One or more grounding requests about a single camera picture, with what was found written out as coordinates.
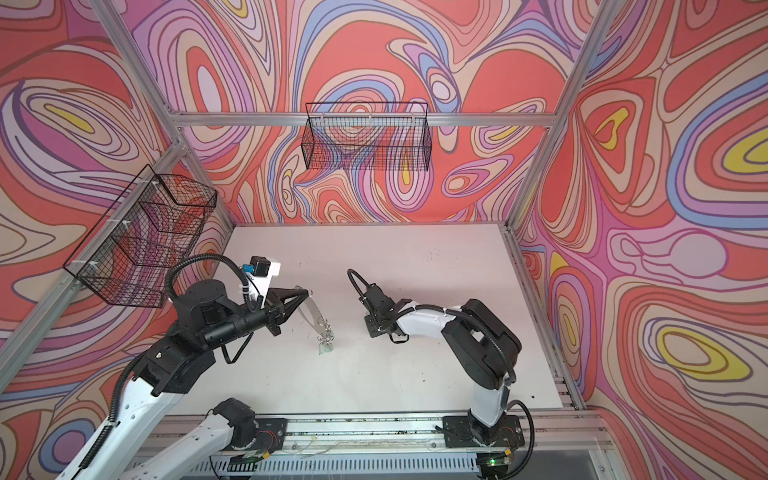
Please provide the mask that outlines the perforated metal ring plate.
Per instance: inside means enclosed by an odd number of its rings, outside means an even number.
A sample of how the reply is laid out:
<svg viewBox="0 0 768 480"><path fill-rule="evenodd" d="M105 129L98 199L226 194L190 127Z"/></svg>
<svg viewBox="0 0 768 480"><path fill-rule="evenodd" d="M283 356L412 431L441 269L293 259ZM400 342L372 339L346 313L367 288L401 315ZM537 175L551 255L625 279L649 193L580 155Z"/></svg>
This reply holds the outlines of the perforated metal ring plate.
<svg viewBox="0 0 768 480"><path fill-rule="evenodd" d="M306 323L317 333L320 339L330 338L332 336L330 324L321 313L312 294L309 294L308 298L300 305L300 313Z"/></svg>

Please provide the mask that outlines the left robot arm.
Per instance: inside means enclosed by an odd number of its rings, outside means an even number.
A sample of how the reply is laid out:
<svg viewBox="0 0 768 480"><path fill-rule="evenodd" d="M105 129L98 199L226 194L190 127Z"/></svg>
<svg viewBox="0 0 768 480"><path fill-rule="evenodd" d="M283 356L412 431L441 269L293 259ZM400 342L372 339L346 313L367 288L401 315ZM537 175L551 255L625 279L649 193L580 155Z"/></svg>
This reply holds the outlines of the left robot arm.
<svg viewBox="0 0 768 480"><path fill-rule="evenodd" d="M254 411L230 398L213 408L200 424L139 466L131 462L155 427L189 394L218 354L228 364L239 360L228 344L266 329L281 333L282 325L311 293L302 287L274 288L280 265L254 256L244 265L214 254L240 282L242 303L227 295L215 279L199 281L179 294L174 285L182 270L207 260L192 255L171 267L164 285L177 314L162 338L133 358L113 388L106 419L60 473L62 479L181 479L204 458L225 448L253 449L260 428Z"/></svg>

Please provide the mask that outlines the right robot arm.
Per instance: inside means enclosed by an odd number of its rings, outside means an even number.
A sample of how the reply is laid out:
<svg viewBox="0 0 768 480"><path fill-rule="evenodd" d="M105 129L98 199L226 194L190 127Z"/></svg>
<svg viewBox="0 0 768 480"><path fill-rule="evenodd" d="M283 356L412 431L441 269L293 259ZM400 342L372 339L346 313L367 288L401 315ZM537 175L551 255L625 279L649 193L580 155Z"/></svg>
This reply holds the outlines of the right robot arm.
<svg viewBox="0 0 768 480"><path fill-rule="evenodd" d="M517 406L532 420L528 407L510 398L522 342L482 301L470 299L453 308L394 301L356 270L349 269L347 277L366 309L364 321L372 338L386 336L394 344L412 337L443 340L473 382L467 413L445 416L436 427L447 447L533 448L535 432L525 435L520 418L508 412Z"/></svg>

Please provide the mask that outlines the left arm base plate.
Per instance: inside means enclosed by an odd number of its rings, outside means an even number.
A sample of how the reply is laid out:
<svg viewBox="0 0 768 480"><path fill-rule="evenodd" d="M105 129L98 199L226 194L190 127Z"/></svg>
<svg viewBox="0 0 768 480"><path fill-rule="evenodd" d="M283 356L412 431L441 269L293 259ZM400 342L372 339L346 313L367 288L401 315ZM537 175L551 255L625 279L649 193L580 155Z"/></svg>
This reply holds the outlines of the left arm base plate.
<svg viewBox="0 0 768 480"><path fill-rule="evenodd" d="M287 433L286 418L257 418L242 428L241 450L269 452L282 449Z"/></svg>

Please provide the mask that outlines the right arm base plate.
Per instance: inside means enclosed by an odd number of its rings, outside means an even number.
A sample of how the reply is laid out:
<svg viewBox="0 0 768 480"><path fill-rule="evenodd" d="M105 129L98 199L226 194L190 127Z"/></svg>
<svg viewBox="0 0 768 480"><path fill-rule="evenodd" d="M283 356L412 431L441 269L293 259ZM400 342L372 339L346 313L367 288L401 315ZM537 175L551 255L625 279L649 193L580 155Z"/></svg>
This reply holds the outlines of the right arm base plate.
<svg viewBox="0 0 768 480"><path fill-rule="evenodd" d="M493 426L486 426L470 414L444 416L436 426L448 448L510 448L516 450L526 445L520 419L515 415L502 415Z"/></svg>

